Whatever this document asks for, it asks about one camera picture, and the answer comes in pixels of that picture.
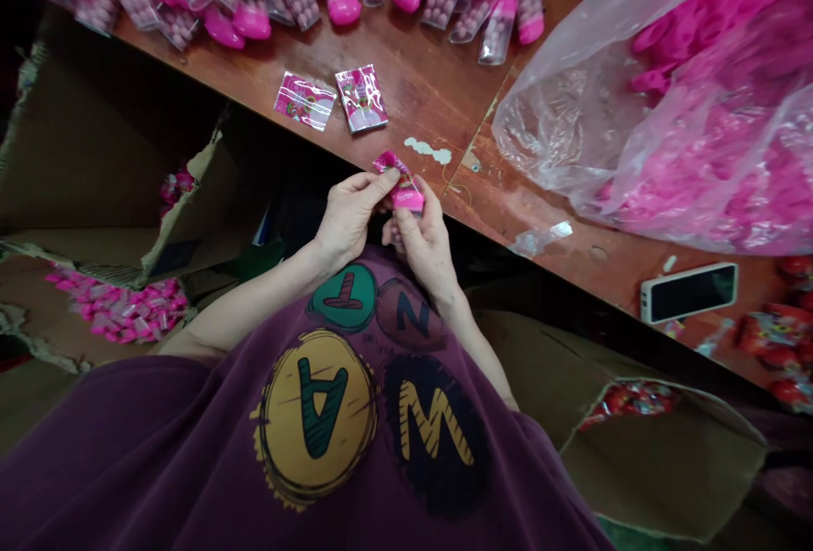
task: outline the person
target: person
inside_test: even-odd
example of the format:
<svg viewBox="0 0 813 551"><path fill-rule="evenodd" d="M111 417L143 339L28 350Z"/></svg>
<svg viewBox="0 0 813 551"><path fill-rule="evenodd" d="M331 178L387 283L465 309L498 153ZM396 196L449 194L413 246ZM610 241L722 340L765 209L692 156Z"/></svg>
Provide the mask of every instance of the person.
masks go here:
<svg viewBox="0 0 813 551"><path fill-rule="evenodd" d="M86 374L0 467L0 548L612 548L519 412L426 182L423 217L384 226L406 265L365 249L398 179L334 186L292 258Z"/></svg>

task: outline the open cardboard box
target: open cardboard box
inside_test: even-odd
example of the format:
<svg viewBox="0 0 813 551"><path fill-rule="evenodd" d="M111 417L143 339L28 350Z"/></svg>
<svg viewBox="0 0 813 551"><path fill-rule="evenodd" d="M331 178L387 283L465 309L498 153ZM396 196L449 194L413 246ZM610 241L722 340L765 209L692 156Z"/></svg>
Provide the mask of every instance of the open cardboard box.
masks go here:
<svg viewBox="0 0 813 551"><path fill-rule="evenodd" d="M717 397L531 318L478 311L520 409L544 428L596 514L657 537L710 541L739 507L766 441ZM617 416L579 431L613 383L655 380L672 413Z"/></svg>
<svg viewBox="0 0 813 551"><path fill-rule="evenodd" d="M154 342L115 344L91 333L90 323L68 310L68 295L45 279L51 269L44 259L0 251L0 335L17 337L36 358L72 373L155 351ZM213 270L180 282L191 304L186 322L237 285L235 278Z"/></svg>
<svg viewBox="0 0 813 551"><path fill-rule="evenodd" d="M268 204L250 115L120 41L43 21L0 146L0 243L140 289L239 255ZM195 189L159 217L188 161Z"/></svg>

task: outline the phone screen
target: phone screen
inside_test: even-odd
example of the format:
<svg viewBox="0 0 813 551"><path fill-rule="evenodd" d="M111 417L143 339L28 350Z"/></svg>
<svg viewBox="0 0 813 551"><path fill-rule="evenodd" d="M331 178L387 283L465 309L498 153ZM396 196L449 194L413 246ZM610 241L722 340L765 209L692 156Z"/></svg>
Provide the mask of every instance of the phone screen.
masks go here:
<svg viewBox="0 0 813 551"><path fill-rule="evenodd" d="M720 267L652 287L652 322L724 306L734 299L736 267Z"/></svg>

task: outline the hand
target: hand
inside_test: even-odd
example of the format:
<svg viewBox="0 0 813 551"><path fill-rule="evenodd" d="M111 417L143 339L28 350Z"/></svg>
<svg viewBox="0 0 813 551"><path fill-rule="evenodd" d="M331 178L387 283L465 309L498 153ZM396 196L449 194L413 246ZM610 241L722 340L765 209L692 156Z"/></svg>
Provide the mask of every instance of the hand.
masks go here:
<svg viewBox="0 0 813 551"><path fill-rule="evenodd" d="M330 188L328 206L313 242L331 276L362 254L370 218L384 208L382 200L400 176L395 168L384 174L353 174Z"/></svg>
<svg viewBox="0 0 813 551"><path fill-rule="evenodd" d="M440 200L423 178L416 176L415 180L423 193L423 217L417 219L404 208L395 210L384 226L381 242L391 244L394 235L401 235L406 262L443 316L443 310L458 301L461 289L451 264L449 232L443 222Z"/></svg>

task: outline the plastic bag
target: plastic bag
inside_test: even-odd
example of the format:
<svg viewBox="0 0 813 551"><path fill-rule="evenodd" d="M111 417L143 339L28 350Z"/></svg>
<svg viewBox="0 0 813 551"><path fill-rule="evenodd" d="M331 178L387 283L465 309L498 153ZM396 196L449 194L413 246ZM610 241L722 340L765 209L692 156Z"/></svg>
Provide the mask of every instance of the plastic bag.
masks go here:
<svg viewBox="0 0 813 551"><path fill-rule="evenodd" d="M630 40L684 1L584 0L497 109L502 155L628 232L716 252L813 251L813 3L781 0L729 31L648 108L629 90L649 68Z"/></svg>

